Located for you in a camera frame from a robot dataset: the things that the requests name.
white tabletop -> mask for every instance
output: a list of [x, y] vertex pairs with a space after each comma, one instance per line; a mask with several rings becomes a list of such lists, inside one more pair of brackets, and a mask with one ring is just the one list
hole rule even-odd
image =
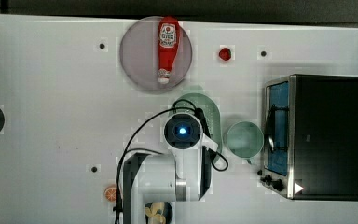
[[[139, 91], [118, 48], [135, 21], [0, 15], [0, 223], [113, 223], [104, 189], [130, 133], [199, 85], [218, 105], [225, 132], [261, 124], [262, 85], [294, 73], [358, 76], [358, 29], [183, 22], [193, 46], [173, 91]], [[106, 45], [99, 49], [100, 43]], [[233, 59], [221, 63], [221, 46]], [[266, 51], [263, 58], [260, 51]], [[161, 119], [134, 147], [160, 149]], [[226, 148], [202, 202], [176, 203], [175, 223], [358, 223], [358, 202], [289, 201], [258, 183]], [[97, 165], [94, 174], [90, 167]]]

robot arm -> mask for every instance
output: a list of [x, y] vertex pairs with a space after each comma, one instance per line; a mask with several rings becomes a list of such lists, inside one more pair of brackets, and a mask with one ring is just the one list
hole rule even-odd
[[188, 113], [168, 119], [164, 139], [170, 154], [136, 153], [123, 167], [124, 224], [145, 224], [145, 204], [198, 201], [211, 183], [209, 149], [217, 144], [202, 130], [201, 122]]

red ketchup bottle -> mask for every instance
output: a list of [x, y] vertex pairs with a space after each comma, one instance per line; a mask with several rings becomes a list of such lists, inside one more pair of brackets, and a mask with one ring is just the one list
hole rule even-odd
[[170, 80], [173, 62], [179, 46], [180, 26], [176, 18], [164, 17], [158, 25], [158, 82]]

green mug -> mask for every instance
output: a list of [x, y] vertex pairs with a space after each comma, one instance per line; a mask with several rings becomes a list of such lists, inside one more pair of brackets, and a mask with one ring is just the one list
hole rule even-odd
[[244, 158], [249, 164], [264, 146], [264, 134], [257, 125], [241, 121], [232, 125], [227, 132], [227, 148], [236, 156]]

pink plate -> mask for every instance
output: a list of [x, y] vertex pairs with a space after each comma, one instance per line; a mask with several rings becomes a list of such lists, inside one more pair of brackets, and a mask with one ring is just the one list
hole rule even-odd
[[190, 40], [182, 29], [179, 49], [168, 84], [158, 83], [158, 24], [162, 17], [147, 17], [124, 34], [120, 61], [127, 76], [146, 91], [169, 90], [185, 77], [192, 59]]

